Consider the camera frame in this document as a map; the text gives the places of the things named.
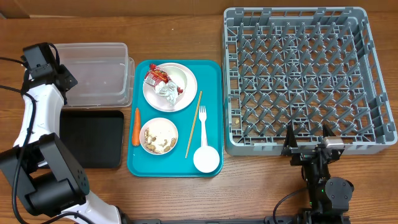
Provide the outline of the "black plastic tray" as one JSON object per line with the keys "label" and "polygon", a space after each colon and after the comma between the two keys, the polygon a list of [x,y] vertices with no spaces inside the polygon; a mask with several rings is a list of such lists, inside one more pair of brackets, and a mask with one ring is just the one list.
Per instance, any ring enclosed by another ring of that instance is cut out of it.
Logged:
{"label": "black plastic tray", "polygon": [[60,139],[84,168],[121,165],[124,115],[118,110],[64,110]]}

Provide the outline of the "white plastic fork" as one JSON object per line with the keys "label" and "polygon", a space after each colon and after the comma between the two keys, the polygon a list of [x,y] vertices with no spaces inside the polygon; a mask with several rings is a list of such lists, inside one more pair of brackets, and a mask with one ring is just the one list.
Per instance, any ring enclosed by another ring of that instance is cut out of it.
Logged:
{"label": "white plastic fork", "polygon": [[201,105],[199,107],[199,119],[201,122],[201,146],[207,146],[207,135],[206,135],[206,119],[207,113],[205,106]]}

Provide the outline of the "clear plastic bin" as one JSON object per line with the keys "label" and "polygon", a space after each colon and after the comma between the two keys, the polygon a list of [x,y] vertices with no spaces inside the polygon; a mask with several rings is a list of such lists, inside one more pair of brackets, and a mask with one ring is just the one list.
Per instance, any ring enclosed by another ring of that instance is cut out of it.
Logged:
{"label": "clear plastic bin", "polygon": [[57,44],[60,63],[78,81],[67,108],[126,107],[132,102],[134,60],[122,42]]}

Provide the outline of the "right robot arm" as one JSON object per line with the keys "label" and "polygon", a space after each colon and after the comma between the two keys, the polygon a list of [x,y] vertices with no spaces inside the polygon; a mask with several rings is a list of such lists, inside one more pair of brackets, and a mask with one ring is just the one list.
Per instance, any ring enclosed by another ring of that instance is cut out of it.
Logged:
{"label": "right robot arm", "polygon": [[287,135],[281,154],[290,156],[291,166],[300,166],[302,179],[306,187],[296,190],[281,199],[274,207],[272,219],[277,223],[276,211],[279,205],[307,191],[310,208],[301,208],[292,218],[292,223],[349,223],[349,217],[343,214],[349,210],[349,201],[354,185],[341,177],[332,177],[328,165],[340,159],[345,150],[343,140],[323,125],[323,139],[314,148],[300,147],[294,134],[293,125],[287,127]]}

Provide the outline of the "grey dish rack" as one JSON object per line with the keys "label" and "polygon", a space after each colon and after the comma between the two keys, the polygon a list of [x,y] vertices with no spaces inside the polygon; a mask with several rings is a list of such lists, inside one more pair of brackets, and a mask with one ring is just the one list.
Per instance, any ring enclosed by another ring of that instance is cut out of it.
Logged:
{"label": "grey dish rack", "polygon": [[327,125],[346,154],[375,154],[397,130],[360,7],[230,7],[223,14],[226,152],[280,154],[292,128],[314,146]]}

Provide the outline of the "small white round cup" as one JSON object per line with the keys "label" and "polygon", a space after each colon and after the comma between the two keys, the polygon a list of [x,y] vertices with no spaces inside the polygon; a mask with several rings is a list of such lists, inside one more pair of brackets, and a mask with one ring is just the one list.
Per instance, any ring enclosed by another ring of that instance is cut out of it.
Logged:
{"label": "small white round cup", "polygon": [[202,173],[210,173],[216,170],[220,164],[218,151],[211,146],[201,146],[193,155],[193,163]]}

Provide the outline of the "orange carrot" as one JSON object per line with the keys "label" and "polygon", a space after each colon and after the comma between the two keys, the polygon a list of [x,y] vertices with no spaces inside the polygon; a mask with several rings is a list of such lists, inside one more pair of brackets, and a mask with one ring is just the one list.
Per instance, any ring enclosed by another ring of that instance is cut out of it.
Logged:
{"label": "orange carrot", "polygon": [[141,131],[141,113],[139,108],[136,108],[134,113],[134,125],[132,128],[132,136],[131,136],[131,142],[133,146],[140,145],[140,140],[139,140],[140,131]]}

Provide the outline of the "white bowl with food scraps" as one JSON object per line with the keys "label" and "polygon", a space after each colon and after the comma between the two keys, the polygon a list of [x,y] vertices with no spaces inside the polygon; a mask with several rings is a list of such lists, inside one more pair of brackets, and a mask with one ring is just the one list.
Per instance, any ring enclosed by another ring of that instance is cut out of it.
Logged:
{"label": "white bowl with food scraps", "polygon": [[146,122],[140,131],[139,142],[149,154],[160,156],[167,154],[177,145],[176,125],[166,118],[153,118]]}

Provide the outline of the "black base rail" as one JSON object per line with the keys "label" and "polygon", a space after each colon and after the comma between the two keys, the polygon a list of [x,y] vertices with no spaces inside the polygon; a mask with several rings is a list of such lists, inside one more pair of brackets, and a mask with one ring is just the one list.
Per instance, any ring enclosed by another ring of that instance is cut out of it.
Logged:
{"label": "black base rail", "polygon": [[[280,216],[275,218],[279,224],[294,224],[299,223],[294,216]],[[169,220],[162,221],[159,219],[140,219],[131,220],[132,224],[274,224],[272,217],[265,218],[248,218],[248,219],[221,219],[221,220]],[[343,218],[343,224],[350,224],[349,217]]]}

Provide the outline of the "small white bowl on plate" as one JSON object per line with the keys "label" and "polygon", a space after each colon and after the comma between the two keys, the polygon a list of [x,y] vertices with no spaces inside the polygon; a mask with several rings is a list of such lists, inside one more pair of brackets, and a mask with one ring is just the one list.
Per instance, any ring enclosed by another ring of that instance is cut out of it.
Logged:
{"label": "small white bowl on plate", "polygon": [[170,87],[170,84],[174,83],[176,88],[178,88],[177,98],[181,98],[187,86],[187,76],[185,72],[175,65],[159,65],[159,68],[168,75],[169,80],[167,83],[160,82],[154,87],[154,91],[160,93],[162,88]]}

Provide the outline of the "wooden chopstick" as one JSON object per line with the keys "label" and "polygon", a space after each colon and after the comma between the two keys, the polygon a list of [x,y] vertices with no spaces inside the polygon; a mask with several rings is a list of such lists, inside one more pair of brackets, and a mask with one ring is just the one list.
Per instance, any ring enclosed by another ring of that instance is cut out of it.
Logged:
{"label": "wooden chopstick", "polygon": [[186,150],[186,153],[185,153],[185,159],[187,159],[187,157],[188,157],[190,146],[191,146],[191,143],[192,143],[192,137],[193,137],[193,133],[194,133],[194,129],[195,129],[195,124],[196,124],[196,120],[197,120],[197,116],[198,116],[198,110],[199,110],[199,107],[200,107],[202,94],[203,94],[203,91],[200,91],[200,94],[199,94],[199,97],[198,97],[198,101],[197,101],[197,106],[196,106],[196,109],[195,109],[195,115],[193,117],[193,123],[192,123],[192,128],[191,128],[191,131],[190,131],[190,137],[189,137],[188,144],[187,144],[187,150]]}

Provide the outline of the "teal plastic tray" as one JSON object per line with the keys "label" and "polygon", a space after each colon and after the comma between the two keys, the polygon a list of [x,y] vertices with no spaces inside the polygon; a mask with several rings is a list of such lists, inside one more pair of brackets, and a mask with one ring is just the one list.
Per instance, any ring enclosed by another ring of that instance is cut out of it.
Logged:
{"label": "teal plastic tray", "polygon": [[[186,108],[176,112],[163,112],[153,108],[144,98],[144,76],[149,65],[161,65],[168,60],[145,60],[135,71],[132,115],[129,134],[133,132],[136,108],[141,113],[141,124],[153,118],[166,118],[173,122],[178,131],[175,148],[165,155],[153,155],[142,146],[128,145],[127,168],[139,177],[213,177],[223,166],[223,84],[220,66],[212,60],[174,60],[175,63],[189,68],[198,84],[194,100]],[[194,132],[191,132],[198,97],[200,104],[206,108],[206,135],[208,144],[220,155],[220,164],[210,173],[202,173],[193,163],[193,155],[200,147],[201,124],[196,121]]]}

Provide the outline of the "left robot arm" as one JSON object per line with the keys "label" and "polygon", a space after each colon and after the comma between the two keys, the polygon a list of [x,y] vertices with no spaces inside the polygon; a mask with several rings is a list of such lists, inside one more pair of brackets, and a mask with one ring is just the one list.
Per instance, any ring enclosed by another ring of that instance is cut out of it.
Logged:
{"label": "left robot arm", "polygon": [[90,190],[84,168],[59,138],[60,114],[66,93],[78,82],[60,63],[48,42],[23,49],[25,67],[17,92],[24,100],[21,131],[11,149],[1,153],[1,172],[12,187],[12,209],[24,223],[17,202],[33,216],[46,215],[53,223],[68,218],[75,223],[130,223],[117,206]]}

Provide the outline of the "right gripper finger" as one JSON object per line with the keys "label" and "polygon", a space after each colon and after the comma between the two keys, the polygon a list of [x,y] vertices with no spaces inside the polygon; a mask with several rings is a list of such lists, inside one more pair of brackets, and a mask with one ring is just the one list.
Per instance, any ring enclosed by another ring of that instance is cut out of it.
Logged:
{"label": "right gripper finger", "polygon": [[298,147],[292,123],[287,126],[284,147]]}
{"label": "right gripper finger", "polygon": [[323,137],[333,137],[335,136],[335,133],[331,130],[331,128],[329,127],[329,125],[327,124],[323,124]]}

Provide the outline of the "red snack wrapper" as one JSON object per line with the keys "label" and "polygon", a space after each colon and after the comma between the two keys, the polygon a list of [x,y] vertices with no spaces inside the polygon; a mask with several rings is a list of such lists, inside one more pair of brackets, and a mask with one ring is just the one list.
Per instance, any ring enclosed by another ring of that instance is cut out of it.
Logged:
{"label": "red snack wrapper", "polygon": [[171,87],[172,85],[175,85],[177,95],[183,93],[183,89],[171,79],[168,73],[153,63],[149,65],[149,70],[144,77],[144,83],[153,87],[156,93],[160,93],[161,89]]}

